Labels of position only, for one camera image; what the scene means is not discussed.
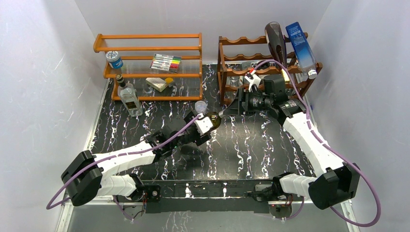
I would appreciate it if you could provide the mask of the dark red bottle gold cap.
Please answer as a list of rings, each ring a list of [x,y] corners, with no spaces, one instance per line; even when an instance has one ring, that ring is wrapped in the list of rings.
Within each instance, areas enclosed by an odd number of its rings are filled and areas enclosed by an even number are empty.
[[[264,28],[264,33],[273,59],[287,68],[286,44],[280,24],[278,22],[268,23]]]

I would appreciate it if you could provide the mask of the clear square liquor bottle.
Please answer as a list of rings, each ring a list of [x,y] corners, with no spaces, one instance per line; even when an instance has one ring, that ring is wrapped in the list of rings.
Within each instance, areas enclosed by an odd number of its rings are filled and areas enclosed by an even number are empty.
[[[117,94],[129,114],[135,117],[141,116],[143,114],[143,108],[132,83],[125,81],[121,74],[117,74],[115,78],[119,85]]]

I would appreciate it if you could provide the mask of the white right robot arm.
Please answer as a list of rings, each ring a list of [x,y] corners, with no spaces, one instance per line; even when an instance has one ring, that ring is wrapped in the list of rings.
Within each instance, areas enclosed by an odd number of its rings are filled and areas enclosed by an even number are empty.
[[[274,198],[285,200],[299,195],[312,200],[321,210],[355,197],[360,175],[355,164],[348,164],[325,148],[326,142],[308,122],[306,108],[298,99],[289,99],[285,81],[278,75],[263,79],[264,91],[251,85],[239,88],[235,99],[221,116],[250,115],[258,111],[269,114],[288,132],[300,146],[312,165],[315,177],[286,172],[273,177],[270,187],[249,193],[257,201]]]

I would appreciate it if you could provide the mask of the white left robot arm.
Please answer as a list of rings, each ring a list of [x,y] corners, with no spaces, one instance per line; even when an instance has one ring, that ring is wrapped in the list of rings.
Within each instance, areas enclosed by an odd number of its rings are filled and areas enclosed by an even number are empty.
[[[145,193],[139,178],[134,174],[120,175],[120,172],[166,159],[182,145],[201,145],[211,138],[211,131],[211,125],[198,123],[193,123],[182,133],[164,127],[144,141],[117,151],[93,155],[90,150],[85,150],[65,169],[61,179],[74,206],[107,195],[139,201]]]

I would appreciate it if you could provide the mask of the green wine bottle white neck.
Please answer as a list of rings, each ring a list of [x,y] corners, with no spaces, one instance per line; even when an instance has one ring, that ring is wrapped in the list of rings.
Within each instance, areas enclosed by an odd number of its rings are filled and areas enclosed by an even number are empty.
[[[221,125],[222,119],[226,117],[226,116],[221,116],[221,111],[208,112],[207,114],[205,114],[205,116],[208,116],[212,121],[212,124],[213,124],[212,131],[216,130]]]

